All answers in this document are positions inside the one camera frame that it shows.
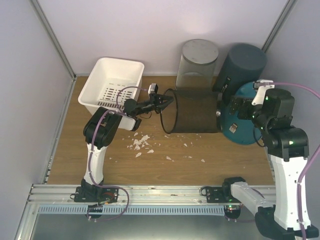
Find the teal plastic bin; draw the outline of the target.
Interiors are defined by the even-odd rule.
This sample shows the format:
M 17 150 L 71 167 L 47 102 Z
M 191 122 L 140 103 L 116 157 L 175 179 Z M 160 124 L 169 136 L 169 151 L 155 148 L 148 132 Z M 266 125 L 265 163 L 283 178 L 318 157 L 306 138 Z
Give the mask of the teal plastic bin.
M 243 98 L 254 98 L 256 91 L 253 83 L 248 82 L 242 85 L 232 96 Z M 262 134 L 258 130 L 254 130 L 254 124 L 251 120 L 238 119 L 236 115 L 230 115 L 230 102 L 226 102 L 226 94 L 222 94 L 220 125 L 223 135 L 233 143 L 240 145 L 252 145 L 261 139 Z

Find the black wire mesh bin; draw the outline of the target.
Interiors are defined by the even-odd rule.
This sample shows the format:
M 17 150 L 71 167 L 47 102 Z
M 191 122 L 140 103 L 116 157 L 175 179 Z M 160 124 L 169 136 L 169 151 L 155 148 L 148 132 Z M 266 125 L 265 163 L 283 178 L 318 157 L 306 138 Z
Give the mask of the black wire mesh bin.
M 219 133 L 222 93 L 199 90 L 167 89 L 172 102 L 161 111 L 160 122 L 167 134 Z

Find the silver mesh metal bin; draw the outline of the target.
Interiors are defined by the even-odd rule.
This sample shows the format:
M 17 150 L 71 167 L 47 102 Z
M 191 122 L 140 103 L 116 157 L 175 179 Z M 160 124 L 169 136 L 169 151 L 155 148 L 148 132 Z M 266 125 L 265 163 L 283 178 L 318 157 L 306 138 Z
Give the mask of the silver mesh metal bin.
M 209 40 L 187 41 L 182 47 L 175 89 L 211 89 L 218 56 L 218 47 Z

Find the white plastic tub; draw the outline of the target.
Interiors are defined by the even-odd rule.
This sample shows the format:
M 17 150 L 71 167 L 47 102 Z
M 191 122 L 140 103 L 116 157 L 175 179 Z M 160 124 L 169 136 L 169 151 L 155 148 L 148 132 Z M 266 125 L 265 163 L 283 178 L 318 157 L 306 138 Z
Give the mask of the white plastic tub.
M 100 107 L 118 112 L 124 108 L 127 99 L 139 98 L 144 68 L 139 61 L 100 58 L 85 82 L 78 102 L 92 116 Z

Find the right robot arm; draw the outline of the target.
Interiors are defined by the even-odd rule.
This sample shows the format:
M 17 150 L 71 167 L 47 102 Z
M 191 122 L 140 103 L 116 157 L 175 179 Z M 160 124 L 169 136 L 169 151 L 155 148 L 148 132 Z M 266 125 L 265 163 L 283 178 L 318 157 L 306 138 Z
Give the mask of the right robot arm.
M 226 178 L 221 190 L 223 200 L 240 201 L 254 216 L 260 234 L 273 240 L 309 240 L 320 235 L 306 204 L 305 175 L 312 163 L 309 140 L 304 130 L 291 124 L 294 104 L 289 91 L 261 85 L 245 113 L 260 130 L 270 156 L 276 202 L 263 198 L 242 177 Z

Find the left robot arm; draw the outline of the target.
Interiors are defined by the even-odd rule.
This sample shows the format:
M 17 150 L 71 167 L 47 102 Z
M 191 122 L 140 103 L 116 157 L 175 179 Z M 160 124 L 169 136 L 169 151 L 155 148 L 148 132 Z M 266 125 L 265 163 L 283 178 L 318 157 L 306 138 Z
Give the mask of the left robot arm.
M 103 165 L 108 146 L 118 129 L 136 131 L 141 123 L 139 115 L 154 111 L 161 113 L 174 98 L 162 94 L 150 93 L 143 102 L 129 98 L 124 102 L 123 110 L 111 110 L 99 107 L 83 129 L 87 143 L 88 158 L 86 172 L 81 180 L 76 196 L 98 202 L 103 197 Z

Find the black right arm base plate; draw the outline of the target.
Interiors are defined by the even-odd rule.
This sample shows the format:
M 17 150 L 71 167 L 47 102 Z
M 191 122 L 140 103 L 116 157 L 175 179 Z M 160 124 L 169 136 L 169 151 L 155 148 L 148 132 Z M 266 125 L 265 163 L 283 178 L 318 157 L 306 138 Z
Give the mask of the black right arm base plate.
M 207 203 L 238 203 L 239 201 L 222 186 L 202 186 L 199 189 L 201 196 L 206 198 Z

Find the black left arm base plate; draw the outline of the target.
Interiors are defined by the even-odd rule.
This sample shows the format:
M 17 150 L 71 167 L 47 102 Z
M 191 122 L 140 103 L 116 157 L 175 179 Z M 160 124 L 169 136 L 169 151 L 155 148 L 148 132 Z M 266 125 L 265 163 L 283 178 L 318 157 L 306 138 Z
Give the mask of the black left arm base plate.
M 75 193 L 70 195 L 70 199 L 76 203 L 116 203 L 118 200 L 119 190 L 117 188 L 101 188 L 97 186 L 90 186 L 85 188 L 79 186 Z

